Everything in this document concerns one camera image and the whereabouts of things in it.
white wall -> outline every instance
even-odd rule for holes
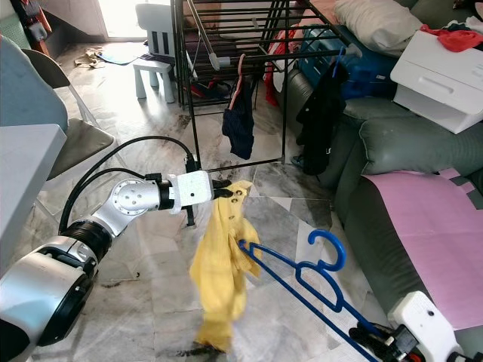
[[[15,14],[10,0],[0,0],[0,20]]]
[[[104,25],[97,0],[39,0],[39,2],[43,9],[86,34],[104,35]]]

yellow cloth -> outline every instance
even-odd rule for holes
[[[204,323],[196,341],[228,351],[232,339],[232,321],[238,319],[247,303],[245,272],[258,276],[260,267],[238,247],[238,241],[260,243],[257,231],[243,217],[242,204],[251,183],[240,181],[228,187],[231,198],[214,201],[208,228],[198,245],[189,270],[198,286]],[[256,253],[261,258],[261,251]]]

white box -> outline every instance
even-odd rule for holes
[[[483,120],[483,51],[455,53],[418,31],[391,72],[394,101],[459,133]]]

marble floor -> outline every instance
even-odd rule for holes
[[[194,148],[187,113],[177,103],[167,104],[162,87],[151,88],[147,75],[147,98],[138,100],[130,66],[107,64],[99,69],[74,68],[73,59],[86,47],[88,44],[72,46],[57,61],[62,63],[72,84],[105,131],[114,135],[119,143],[133,137],[162,134]],[[68,93],[59,92],[59,95],[70,116],[79,117]],[[254,117],[252,161],[280,156],[281,114],[265,103],[263,87],[258,93]],[[204,168],[239,162],[229,153],[228,139],[221,135],[221,121],[221,115],[197,118]],[[300,151],[294,139],[295,135],[289,131],[288,157]],[[183,172],[183,153],[169,143],[149,141],[132,145],[123,150],[121,156],[138,172]],[[328,242],[317,240],[309,245],[307,236],[316,228],[331,230],[337,235],[348,249],[348,259],[346,267],[334,278],[346,298],[365,317],[386,323],[346,243],[337,215],[331,209],[333,195],[322,189],[315,177],[303,175],[291,164],[246,167],[216,173],[214,177],[232,181],[248,179],[253,183],[250,197],[245,201],[245,216],[264,245],[287,257],[312,262],[321,258],[334,260],[334,250]],[[84,192],[73,217],[92,211],[122,178],[125,176],[116,176],[105,184],[106,180],[102,179],[90,192]],[[42,192],[40,199],[58,211],[75,181],[52,192]],[[235,323],[232,352],[191,353],[193,338],[202,322],[202,307],[188,269],[210,213],[210,203],[199,205],[194,227],[186,226],[183,213],[172,216],[162,211],[146,214],[130,225],[101,262],[93,293],[70,335],[55,345],[37,348],[33,359],[68,362],[364,360],[265,272],[258,279],[248,279],[248,305],[243,317]],[[51,235],[55,235],[55,227],[33,208],[12,262],[43,244]],[[270,258],[266,258],[266,263],[289,284],[301,289],[292,269]],[[334,297],[324,279],[309,272],[304,277],[328,298]],[[307,298],[327,312],[343,330],[355,326],[350,315],[334,314],[319,305],[313,296]]]

white pillow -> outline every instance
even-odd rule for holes
[[[393,0],[337,0],[335,14],[366,47],[393,57],[401,56],[423,25]]]

